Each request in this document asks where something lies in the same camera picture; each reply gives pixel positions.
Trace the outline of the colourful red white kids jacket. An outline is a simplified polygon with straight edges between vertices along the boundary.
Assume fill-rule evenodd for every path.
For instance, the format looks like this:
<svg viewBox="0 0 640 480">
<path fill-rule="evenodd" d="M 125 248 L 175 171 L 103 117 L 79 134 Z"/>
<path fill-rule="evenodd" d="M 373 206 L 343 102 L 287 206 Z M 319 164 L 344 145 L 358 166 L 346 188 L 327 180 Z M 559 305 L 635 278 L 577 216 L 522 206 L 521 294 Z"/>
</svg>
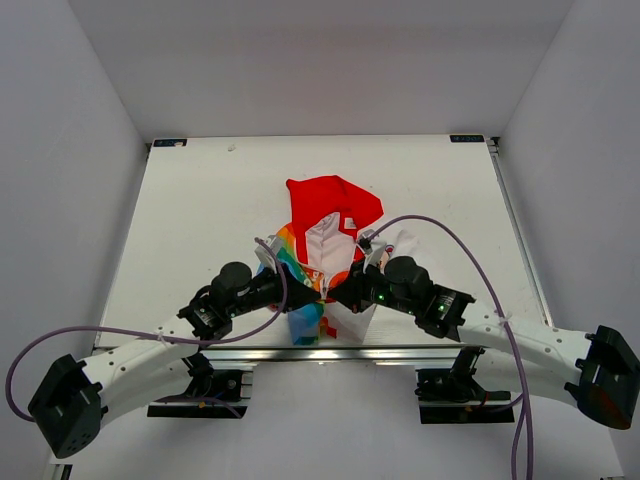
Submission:
<svg viewBox="0 0 640 480">
<path fill-rule="evenodd" d="M 291 341 L 306 346 L 328 337 L 363 343 L 376 307 L 356 312 L 330 299 L 329 290 L 366 258 L 357 241 L 382 224 L 382 202 L 336 175 L 289 179 L 286 187 L 291 219 L 272 237 L 271 249 L 296 280 L 321 295 L 286 315 Z"/>
</svg>

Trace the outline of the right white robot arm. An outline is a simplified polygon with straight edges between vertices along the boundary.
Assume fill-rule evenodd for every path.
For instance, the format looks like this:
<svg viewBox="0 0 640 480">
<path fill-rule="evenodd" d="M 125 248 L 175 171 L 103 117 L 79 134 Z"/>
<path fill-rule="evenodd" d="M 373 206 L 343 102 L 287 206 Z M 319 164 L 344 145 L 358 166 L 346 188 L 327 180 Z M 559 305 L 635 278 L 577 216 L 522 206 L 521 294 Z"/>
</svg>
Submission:
<svg viewBox="0 0 640 480">
<path fill-rule="evenodd" d="M 409 256 L 384 268 L 358 262 L 327 296 L 357 313 L 381 305 L 411 315 L 426 334 L 462 344 L 449 370 L 420 373 L 422 401 L 480 403 L 493 392 L 521 391 L 574 406 L 612 429 L 632 424 L 639 359 L 615 329 L 504 321 L 471 295 L 434 283 Z"/>
</svg>

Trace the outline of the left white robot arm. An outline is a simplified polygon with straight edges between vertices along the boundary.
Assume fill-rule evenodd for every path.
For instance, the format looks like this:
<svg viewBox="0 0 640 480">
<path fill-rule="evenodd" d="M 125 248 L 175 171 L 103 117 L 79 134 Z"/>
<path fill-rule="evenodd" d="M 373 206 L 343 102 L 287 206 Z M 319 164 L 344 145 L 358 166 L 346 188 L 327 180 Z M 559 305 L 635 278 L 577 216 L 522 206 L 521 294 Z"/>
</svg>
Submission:
<svg viewBox="0 0 640 480">
<path fill-rule="evenodd" d="M 70 354 L 55 360 L 28 411 L 52 453 L 68 458 L 132 410 L 164 397 L 205 396 L 212 377 L 201 344 L 223 339 L 235 317 L 273 305 L 295 310 L 320 297 L 288 268 L 253 274 L 241 262 L 228 263 L 151 334 L 81 360 Z"/>
</svg>

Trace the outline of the blue label sticker right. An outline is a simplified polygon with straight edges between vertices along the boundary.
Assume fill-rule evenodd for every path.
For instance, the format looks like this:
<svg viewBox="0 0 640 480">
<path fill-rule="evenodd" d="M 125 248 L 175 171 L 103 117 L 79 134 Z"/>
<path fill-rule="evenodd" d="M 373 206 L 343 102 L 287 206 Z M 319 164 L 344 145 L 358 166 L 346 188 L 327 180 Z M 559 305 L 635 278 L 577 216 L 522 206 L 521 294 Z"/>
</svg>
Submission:
<svg viewBox="0 0 640 480">
<path fill-rule="evenodd" d="M 450 134 L 452 143 L 484 143 L 485 138 L 481 134 Z"/>
</svg>

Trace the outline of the blue label sticker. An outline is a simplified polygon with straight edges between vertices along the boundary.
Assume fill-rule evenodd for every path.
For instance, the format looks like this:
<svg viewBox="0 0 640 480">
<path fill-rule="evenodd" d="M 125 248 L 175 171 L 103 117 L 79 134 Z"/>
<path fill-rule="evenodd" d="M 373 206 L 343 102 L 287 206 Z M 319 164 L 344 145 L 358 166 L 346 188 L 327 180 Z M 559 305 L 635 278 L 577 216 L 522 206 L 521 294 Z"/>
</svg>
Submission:
<svg viewBox="0 0 640 480">
<path fill-rule="evenodd" d="M 153 148 L 176 148 L 187 145 L 187 139 L 155 139 L 152 143 Z"/>
<path fill-rule="evenodd" d="M 450 134 L 452 143 L 484 143 L 485 138 L 481 134 Z"/>
</svg>

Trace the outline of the blue label sticker left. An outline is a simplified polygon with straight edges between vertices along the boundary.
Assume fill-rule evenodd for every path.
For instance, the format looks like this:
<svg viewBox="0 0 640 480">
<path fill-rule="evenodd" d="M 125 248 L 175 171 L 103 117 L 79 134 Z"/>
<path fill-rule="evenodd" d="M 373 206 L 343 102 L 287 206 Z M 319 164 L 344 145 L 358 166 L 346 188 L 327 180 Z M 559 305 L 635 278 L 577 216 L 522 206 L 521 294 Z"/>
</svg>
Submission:
<svg viewBox="0 0 640 480">
<path fill-rule="evenodd" d="M 152 143 L 153 148 L 176 148 L 187 145 L 187 139 L 155 139 Z"/>
</svg>

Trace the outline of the aluminium table front rail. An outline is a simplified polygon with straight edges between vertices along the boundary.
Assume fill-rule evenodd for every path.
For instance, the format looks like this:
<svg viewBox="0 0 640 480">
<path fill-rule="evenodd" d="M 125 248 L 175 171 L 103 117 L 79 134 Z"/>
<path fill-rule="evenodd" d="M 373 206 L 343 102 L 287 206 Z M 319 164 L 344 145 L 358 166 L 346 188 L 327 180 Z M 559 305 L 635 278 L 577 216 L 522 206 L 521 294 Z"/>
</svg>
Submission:
<svg viewBox="0 0 640 480">
<path fill-rule="evenodd" d="M 404 346 L 404 347 L 256 347 L 216 348 L 202 353 L 213 362 L 404 362 L 453 361 L 460 346 Z"/>
</svg>

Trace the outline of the aluminium table rail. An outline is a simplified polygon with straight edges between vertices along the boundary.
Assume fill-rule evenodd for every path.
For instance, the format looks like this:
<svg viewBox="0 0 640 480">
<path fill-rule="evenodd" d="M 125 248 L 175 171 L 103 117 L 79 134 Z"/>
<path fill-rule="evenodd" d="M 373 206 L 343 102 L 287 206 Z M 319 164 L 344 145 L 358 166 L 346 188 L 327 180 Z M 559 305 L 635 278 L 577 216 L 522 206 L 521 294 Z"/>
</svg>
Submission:
<svg viewBox="0 0 640 480">
<path fill-rule="evenodd" d="M 404 347 L 256 347 L 216 348 L 202 353 L 213 362 L 404 362 L 453 361 L 460 346 L 404 346 Z"/>
<path fill-rule="evenodd" d="M 487 149 L 478 178 L 478 201 L 482 206 L 482 245 L 488 261 L 490 296 L 495 309 L 505 315 L 521 357 L 559 370 L 571 363 L 566 356 L 573 337 L 555 328 L 537 274 L 515 216 L 500 166 L 498 143 L 484 142 Z"/>
</svg>

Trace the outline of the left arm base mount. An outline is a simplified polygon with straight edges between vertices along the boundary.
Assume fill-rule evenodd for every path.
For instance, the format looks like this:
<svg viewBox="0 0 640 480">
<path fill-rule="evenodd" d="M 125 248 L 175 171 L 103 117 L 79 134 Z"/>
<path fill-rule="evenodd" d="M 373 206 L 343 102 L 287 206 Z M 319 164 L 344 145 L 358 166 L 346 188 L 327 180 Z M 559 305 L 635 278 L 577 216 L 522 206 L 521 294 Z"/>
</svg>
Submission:
<svg viewBox="0 0 640 480">
<path fill-rule="evenodd" d="M 149 418 L 242 419 L 252 395 L 253 370 L 212 366 L 197 353 L 182 360 L 189 383 L 147 407 Z"/>
</svg>

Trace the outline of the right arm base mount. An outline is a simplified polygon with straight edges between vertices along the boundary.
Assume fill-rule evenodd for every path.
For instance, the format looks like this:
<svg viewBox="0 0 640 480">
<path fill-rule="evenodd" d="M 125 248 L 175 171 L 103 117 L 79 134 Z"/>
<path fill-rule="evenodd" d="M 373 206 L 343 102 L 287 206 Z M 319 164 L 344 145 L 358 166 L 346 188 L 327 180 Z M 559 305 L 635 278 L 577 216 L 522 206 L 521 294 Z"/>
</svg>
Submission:
<svg viewBox="0 0 640 480">
<path fill-rule="evenodd" d="M 475 379 L 481 347 L 463 347 L 447 368 L 416 371 L 416 395 L 422 425 L 507 424 L 514 422 L 508 391 L 486 390 Z"/>
</svg>

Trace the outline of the aluminium table right rail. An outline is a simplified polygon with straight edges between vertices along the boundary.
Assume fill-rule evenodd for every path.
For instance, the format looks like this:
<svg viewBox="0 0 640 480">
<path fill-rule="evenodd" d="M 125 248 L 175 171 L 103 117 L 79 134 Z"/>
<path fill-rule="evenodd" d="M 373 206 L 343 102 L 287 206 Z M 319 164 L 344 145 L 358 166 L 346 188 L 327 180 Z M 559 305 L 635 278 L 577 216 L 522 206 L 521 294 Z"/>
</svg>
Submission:
<svg viewBox="0 0 640 480">
<path fill-rule="evenodd" d="M 482 206 L 482 245 L 488 261 L 490 296 L 495 309 L 505 315 L 521 357 L 559 370 L 571 363 L 566 356 L 573 337 L 555 328 L 537 274 L 515 216 L 500 166 L 498 143 L 484 142 L 487 149 L 478 178 L 478 201 Z"/>
</svg>

